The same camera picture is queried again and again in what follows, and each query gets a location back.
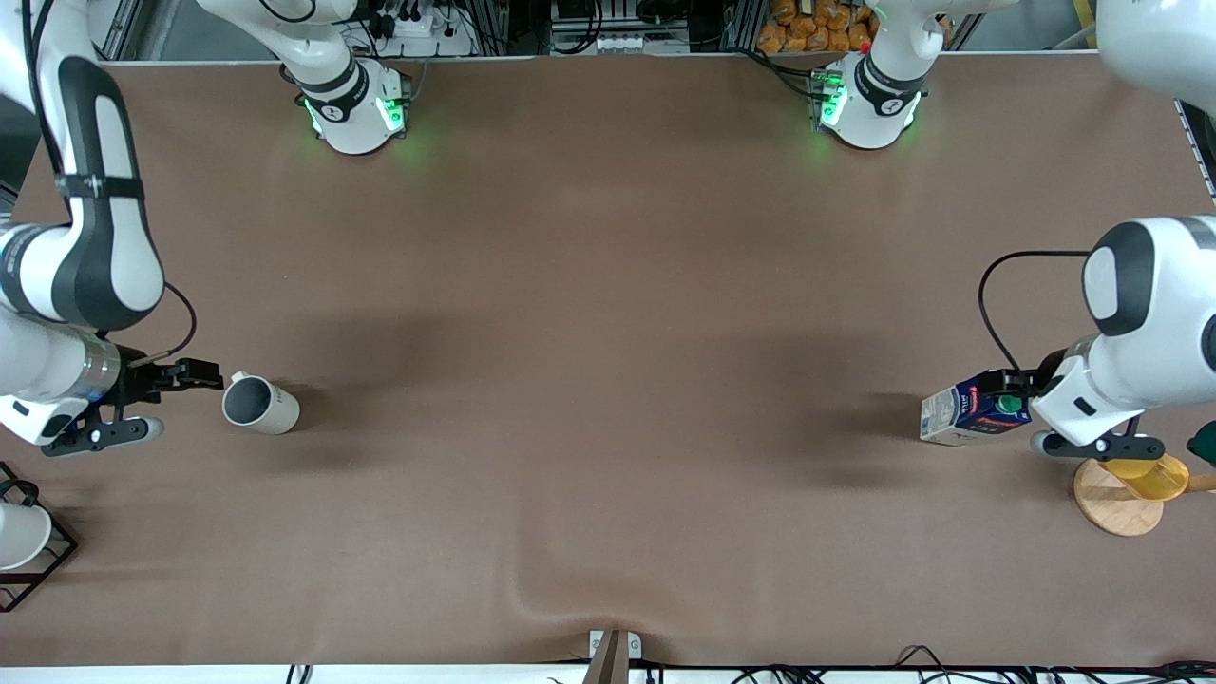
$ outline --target black band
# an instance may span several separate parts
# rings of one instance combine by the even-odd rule
[[[143,181],[137,178],[108,178],[100,175],[57,175],[55,187],[64,197],[105,197],[143,198]]]
[[[886,75],[885,73],[883,73],[883,69],[878,68],[874,65],[873,55],[869,54],[867,54],[865,57],[861,58],[861,63],[866,65],[866,71],[869,72],[869,75],[874,79],[876,83],[878,83],[878,85],[882,85],[883,88],[893,92],[902,92],[905,90],[921,90],[921,84],[924,83],[923,75],[921,78],[913,78],[912,80],[899,80]]]
[[[371,78],[362,65],[356,63],[355,66],[359,71],[359,82],[345,95],[334,97],[333,100],[321,100],[320,97],[309,96],[308,102],[313,106],[313,111],[325,120],[342,123],[349,119],[350,112],[367,97],[367,88]]]
[[[4,252],[0,252],[0,263],[4,264],[4,268],[0,269],[0,292],[4,292],[12,308],[22,313],[38,315],[44,320],[50,319],[38,313],[34,305],[29,303],[29,298],[26,297],[26,291],[21,287],[21,260],[26,257],[26,250],[34,242],[35,237],[56,228],[62,226],[28,225],[16,228],[13,229],[13,236],[5,243]]]
[[[857,94],[874,107],[874,114],[879,117],[897,116],[916,100],[921,94],[921,85],[924,84],[924,77],[916,80],[890,78],[878,71],[869,55],[857,62],[852,80],[857,85]]]
[[[325,83],[304,83],[303,80],[295,78],[295,74],[292,74],[292,78],[295,79],[295,85],[299,85],[300,90],[311,90],[314,92],[328,92],[331,90],[337,90],[343,83],[350,80],[350,77],[353,75],[355,75],[355,58],[350,57],[350,61],[347,62],[347,68],[342,69],[342,75],[332,80],[327,80]]]

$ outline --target green led light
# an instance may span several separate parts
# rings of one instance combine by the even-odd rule
[[[323,135],[321,133],[321,122],[316,118],[316,110],[313,108],[313,103],[304,100],[304,108],[308,110],[308,116],[313,119],[313,130],[315,130],[317,135]]]
[[[823,103],[823,117],[820,122],[823,125],[835,125],[840,120],[840,112],[844,111],[844,103],[848,97],[849,89],[844,85],[838,86],[835,94]]]
[[[384,125],[389,130],[398,130],[401,128],[401,106],[392,100],[383,100],[382,97],[376,99],[376,108],[379,110],[381,118],[384,119]]]

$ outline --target black cable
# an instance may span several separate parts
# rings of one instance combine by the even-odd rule
[[[176,295],[178,298],[181,299],[182,305],[185,305],[186,310],[190,313],[190,331],[186,332],[186,337],[181,342],[179,342],[176,347],[165,352],[165,357],[171,357],[178,352],[188,347],[190,343],[195,341],[195,333],[198,332],[198,313],[195,312],[195,305],[190,303],[188,297],[181,293],[181,290],[178,290],[171,282],[165,282],[164,287],[169,292]]]
[[[1023,380],[1021,383],[1023,387],[1025,387],[1026,374],[1025,371],[1021,370],[1021,366],[1018,365],[1018,361],[1014,360],[1013,354],[1009,353],[1009,348],[1004,346],[1004,342],[1001,340],[1001,336],[996,333],[996,329],[992,327],[992,320],[989,318],[987,304],[984,303],[984,290],[987,287],[987,280],[992,275],[992,271],[996,270],[996,267],[1010,259],[1020,259],[1023,257],[1088,257],[1088,256],[1090,252],[1082,252],[1080,250],[1028,250],[1023,252],[1009,252],[1008,254],[989,264],[989,268],[984,270],[984,275],[980,276],[980,287],[978,298],[980,305],[980,318],[984,319],[984,327],[987,329],[989,336],[992,337],[992,342],[996,342],[996,346],[998,349],[1001,349],[1001,353],[1004,355],[1004,359],[1009,361],[1009,366],[1013,368],[1014,372],[1017,372],[1018,376]]]
[[[130,368],[137,368],[141,365],[147,365],[151,363],[159,361],[161,359],[168,359],[169,357],[188,347],[190,343],[193,342],[195,340],[195,333],[198,332],[198,313],[195,312],[195,305],[190,303],[190,298],[182,295],[181,290],[178,290],[171,282],[165,282],[164,287],[169,292],[176,295],[178,298],[181,299],[181,303],[186,307],[186,312],[190,313],[190,331],[186,332],[186,337],[181,342],[179,342],[176,347],[170,347],[164,352],[157,352],[151,357],[143,357],[142,359],[133,361]]]
[[[477,33],[478,35],[480,35],[485,40],[489,40],[491,43],[497,43],[499,45],[502,45],[503,47],[510,47],[511,46],[510,41],[503,40],[501,38],[499,38],[497,35],[490,35],[490,34],[485,33],[485,30],[483,30],[482,27],[478,26],[477,18],[473,17],[472,12],[469,12],[468,18],[465,17],[465,12],[457,11],[456,13],[460,15],[460,21],[461,21],[462,24],[472,28],[474,33]]]
[[[786,78],[786,75],[796,75],[796,77],[800,77],[800,78],[810,78],[811,77],[811,72],[810,71],[799,71],[799,69],[794,69],[794,68],[790,68],[790,67],[783,67],[783,66],[776,65],[776,63],[773,63],[772,60],[769,58],[767,55],[762,55],[760,52],[754,52],[751,50],[748,50],[747,47],[727,47],[726,51],[727,52],[734,52],[734,54],[738,54],[738,55],[743,55],[743,56],[748,57],[749,60],[751,60],[753,62],[760,65],[761,67],[771,71],[777,77],[777,80],[779,80],[782,85],[784,85],[786,88],[788,88],[793,92],[795,92],[798,95],[801,95],[803,97],[807,97],[807,99],[811,99],[811,100],[822,100],[823,99],[822,94],[810,92],[807,90],[803,90],[801,88],[794,85],[793,83],[790,83]]]
[[[300,671],[299,682],[295,682],[295,668]],[[286,684],[308,684],[313,679],[313,666],[311,665],[293,665],[287,668],[287,682]]]
[[[947,678],[947,680],[950,677],[958,677],[959,679],[969,679],[972,682],[979,682],[980,684],[1006,684],[1004,682],[998,682],[996,679],[985,679],[983,677],[975,677],[974,674],[968,674],[966,672],[957,672],[953,669],[942,669],[941,672],[935,672],[934,674],[925,677],[924,683],[929,684],[934,679],[941,679],[942,677]]]
[[[547,45],[550,51],[557,52],[558,55],[578,55],[580,52],[585,52],[599,39],[599,34],[604,26],[604,11],[603,5],[601,5],[601,0],[587,0],[587,32],[579,39],[578,43],[575,43],[574,47],[557,47],[553,45],[552,40],[545,39],[542,29],[546,22],[536,21],[536,0],[529,0],[528,2],[528,23],[531,26],[533,35],[536,38],[537,50],[540,50],[541,46]]]
[[[39,12],[36,28],[34,24],[34,10],[30,0],[21,0],[21,38],[26,49],[26,69],[29,72],[29,94],[34,105],[34,116],[38,117],[38,128],[43,133],[43,142],[46,145],[46,153],[51,157],[51,170],[56,175],[63,173],[63,164],[60,157],[60,146],[51,133],[51,124],[46,119],[46,106],[43,102],[43,89],[39,86],[38,57],[41,47],[43,30],[46,28],[47,17],[51,13],[51,5],[55,0],[46,0]]]
[[[919,677],[921,684],[924,684],[925,682],[930,682],[930,680],[933,680],[936,677],[945,677],[946,678],[946,683],[947,684],[952,684],[951,680],[950,680],[950,671],[946,669],[946,666],[941,663],[941,658],[938,657],[938,654],[933,652],[933,649],[930,649],[929,646],[925,646],[924,644],[913,644],[911,646],[905,646],[903,651],[907,651],[907,652],[902,657],[900,657],[900,658],[896,660],[895,667],[899,667],[900,665],[906,663],[908,660],[912,658],[912,656],[914,656],[917,654],[924,654],[924,655],[929,656],[929,660],[933,661],[933,665],[938,666],[938,669],[940,669],[941,672],[939,674],[935,674],[934,677],[930,677],[930,678],[927,679],[924,675],[921,674],[921,671],[918,669],[917,671],[917,677]]]
[[[287,22],[289,24],[304,23],[304,22],[311,19],[313,15],[316,13],[316,0],[313,0],[313,2],[310,4],[308,13],[304,15],[303,17],[299,17],[299,18],[291,18],[291,17],[285,17],[285,16],[280,15],[270,5],[266,5],[266,0],[258,0],[258,2],[261,2],[261,7],[264,10],[266,10],[268,12],[270,12],[270,15],[274,16],[276,19],[278,19],[281,22]]]

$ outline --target metal frame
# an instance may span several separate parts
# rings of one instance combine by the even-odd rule
[[[4,473],[5,480],[17,480],[17,473],[15,473],[12,469],[9,467],[9,464],[4,461],[0,461],[0,472]],[[67,543],[67,546],[56,553],[51,549],[51,544],[58,545],[58,543]],[[51,565],[41,572],[15,572],[11,570],[0,571],[0,613],[11,612],[18,604],[24,601],[34,589],[38,589],[43,582],[46,582],[46,578],[50,577],[52,572],[72,557],[72,554],[75,553],[78,546],[79,544],[75,538],[73,538],[68,531],[60,525],[60,521],[55,520],[55,516],[51,515],[51,539],[47,542],[46,546],[39,551],[39,554],[51,554],[55,556],[55,560],[51,561]]]

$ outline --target yellow cup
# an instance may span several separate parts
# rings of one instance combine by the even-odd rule
[[[1166,454],[1155,461],[1114,459],[1102,464],[1137,499],[1169,501],[1187,490],[1190,471],[1187,464]]]

